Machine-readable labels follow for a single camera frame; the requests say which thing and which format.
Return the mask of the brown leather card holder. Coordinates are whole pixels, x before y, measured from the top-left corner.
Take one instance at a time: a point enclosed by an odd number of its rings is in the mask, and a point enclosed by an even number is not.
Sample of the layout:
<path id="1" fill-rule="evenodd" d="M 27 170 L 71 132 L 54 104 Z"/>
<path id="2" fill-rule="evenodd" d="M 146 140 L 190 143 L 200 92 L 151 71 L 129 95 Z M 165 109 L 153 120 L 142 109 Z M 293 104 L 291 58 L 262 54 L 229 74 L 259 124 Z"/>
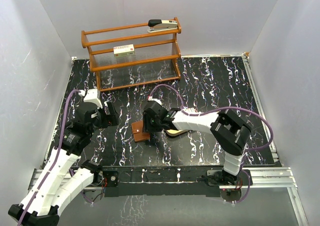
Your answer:
<path id="1" fill-rule="evenodd" d="M 143 121 L 131 124 L 132 134 L 135 142 L 142 142 L 150 139 L 150 133 L 144 131 Z"/>

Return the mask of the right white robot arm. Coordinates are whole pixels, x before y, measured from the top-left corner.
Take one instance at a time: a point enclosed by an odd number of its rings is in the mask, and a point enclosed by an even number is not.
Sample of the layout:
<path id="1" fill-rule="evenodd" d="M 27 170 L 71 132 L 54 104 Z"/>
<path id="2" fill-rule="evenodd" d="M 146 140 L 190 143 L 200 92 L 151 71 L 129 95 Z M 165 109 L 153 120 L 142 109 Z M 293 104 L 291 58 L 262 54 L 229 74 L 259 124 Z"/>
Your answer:
<path id="1" fill-rule="evenodd" d="M 230 109 L 213 113 L 189 113 L 179 108 L 166 110 L 152 100 L 143 109 L 143 130 L 199 131 L 211 133 L 224 150 L 224 165 L 209 178 L 220 185 L 235 185 L 241 178 L 241 163 L 252 128 Z"/>

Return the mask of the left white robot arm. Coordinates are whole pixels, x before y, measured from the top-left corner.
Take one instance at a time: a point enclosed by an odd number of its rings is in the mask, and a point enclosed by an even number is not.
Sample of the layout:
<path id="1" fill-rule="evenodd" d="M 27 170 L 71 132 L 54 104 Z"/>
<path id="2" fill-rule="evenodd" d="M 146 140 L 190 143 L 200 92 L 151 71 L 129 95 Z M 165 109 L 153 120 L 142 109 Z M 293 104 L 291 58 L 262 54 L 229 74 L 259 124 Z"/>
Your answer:
<path id="1" fill-rule="evenodd" d="M 11 205 L 8 215 L 19 226 L 56 226 L 63 210 L 85 187 L 103 181 L 103 168 L 86 160 L 66 183 L 63 179 L 91 142 L 95 130 L 118 123 L 119 114 L 113 103 L 107 102 L 102 107 L 92 102 L 81 103 L 74 118 L 63 124 L 59 145 L 52 149 L 36 183 L 19 204 Z"/>

